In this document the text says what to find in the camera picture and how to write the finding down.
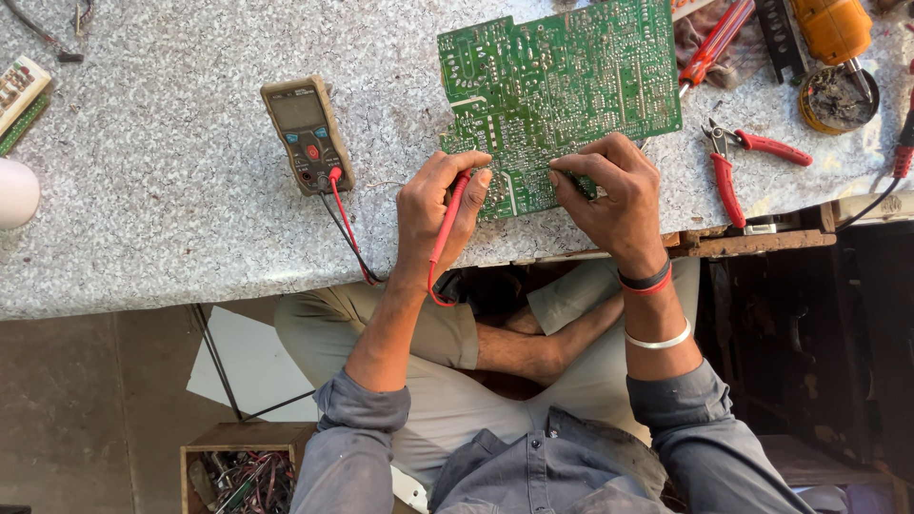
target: yellow power tool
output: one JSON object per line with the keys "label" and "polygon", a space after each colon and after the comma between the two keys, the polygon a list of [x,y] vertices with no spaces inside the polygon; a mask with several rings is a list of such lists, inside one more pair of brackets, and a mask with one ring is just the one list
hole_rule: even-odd
{"label": "yellow power tool", "polygon": [[828,66],[844,63],[864,98],[873,101],[857,60],[869,47],[873,26],[860,0],[791,0],[791,5],[809,54]]}

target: hand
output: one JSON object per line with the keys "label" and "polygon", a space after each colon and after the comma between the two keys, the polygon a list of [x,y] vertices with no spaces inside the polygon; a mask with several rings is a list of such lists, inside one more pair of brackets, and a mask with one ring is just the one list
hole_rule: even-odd
{"label": "hand", "polygon": [[[426,290],[429,257],[447,211],[444,200],[448,187],[460,171],[485,166],[491,161],[491,155],[477,151],[454,155],[435,152],[416,176],[397,193],[399,243],[397,265],[390,274],[391,282],[399,282],[410,288],[417,286],[423,292]],[[491,179],[492,172],[488,169],[480,169],[470,178],[463,191],[447,244],[435,264],[433,280],[438,280],[466,246],[476,227],[476,213],[483,205]]]}
{"label": "hand", "polygon": [[563,173],[549,172],[558,203],[590,240],[615,258],[625,276],[649,277],[663,267],[658,198],[660,172],[629,138],[619,133],[584,146],[549,165],[590,177],[606,196],[587,200]]}

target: silver bangle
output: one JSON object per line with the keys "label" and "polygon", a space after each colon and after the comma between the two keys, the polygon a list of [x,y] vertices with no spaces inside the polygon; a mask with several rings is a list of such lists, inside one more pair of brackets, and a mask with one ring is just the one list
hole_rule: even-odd
{"label": "silver bangle", "polygon": [[635,339],[634,337],[629,336],[628,330],[623,329],[622,331],[625,333],[625,338],[628,340],[628,342],[632,343],[636,347],[648,348],[648,349],[663,349],[663,348],[674,347],[674,346],[678,345],[679,343],[685,341],[686,338],[689,336],[689,334],[692,333],[692,324],[689,323],[688,318],[686,318],[685,319],[685,330],[683,330],[682,334],[679,334],[679,337],[670,339],[668,341],[662,341],[659,343],[645,343],[644,341],[639,341],[638,339]]}

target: small circuit board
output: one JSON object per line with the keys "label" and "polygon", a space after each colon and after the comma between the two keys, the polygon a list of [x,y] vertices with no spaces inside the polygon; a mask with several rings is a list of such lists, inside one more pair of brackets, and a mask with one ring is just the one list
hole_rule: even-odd
{"label": "small circuit board", "polygon": [[26,110],[22,114],[19,114],[19,117],[13,122],[13,126],[9,127],[9,130],[0,135],[0,157],[5,157],[6,154],[9,154],[9,151],[13,148],[13,145],[16,144],[16,141],[22,137],[22,134],[24,134],[26,129],[28,129],[28,126],[35,121],[35,118],[38,118],[38,115],[41,114],[41,111],[46,105],[48,105],[48,97],[39,94],[35,101],[26,107]]}
{"label": "small circuit board", "polygon": [[[498,18],[439,35],[438,52],[454,112],[441,149],[493,158],[480,220],[556,207],[550,159],[610,132],[640,139],[682,126],[664,0],[616,0],[521,25]],[[589,179],[578,184],[596,198]]]}

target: speckled tabletop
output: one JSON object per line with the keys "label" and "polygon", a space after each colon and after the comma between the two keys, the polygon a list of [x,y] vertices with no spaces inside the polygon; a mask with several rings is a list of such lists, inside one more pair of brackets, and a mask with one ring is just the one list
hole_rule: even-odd
{"label": "speckled tabletop", "polygon": [[[30,10],[76,47],[72,3]],[[211,0],[99,2],[82,64],[58,64],[0,9],[0,57],[24,54],[54,77],[39,123],[10,155],[42,187],[37,216],[0,230],[0,319],[67,316],[302,291],[360,278],[316,198],[294,185],[259,96],[264,82],[319,72],[356,171],[344,194],[366,260],[396,256],[394,186],[438,148],[451,119],[438,83],[435,36],[486,19],[554,14],[560,0]],[[748,216],[879,191],[908,104],[914,35],[877,20],[863,56],[882,92],[864,129],[808,128],[796,89],[764,69],[734,91],[700,87],[683,102],[685,129],[654,139],[664,173],[664,232],[727,222],[699,124],[797,145],[809,168],[768,155],[734,157]],[[723,101],[717,108],[718,101]],[[69,105],[79,107],[73,112]],[[911,188],[911,180],[902,182]],[[459,266],[591,248],[561,209],[481,225]]]}

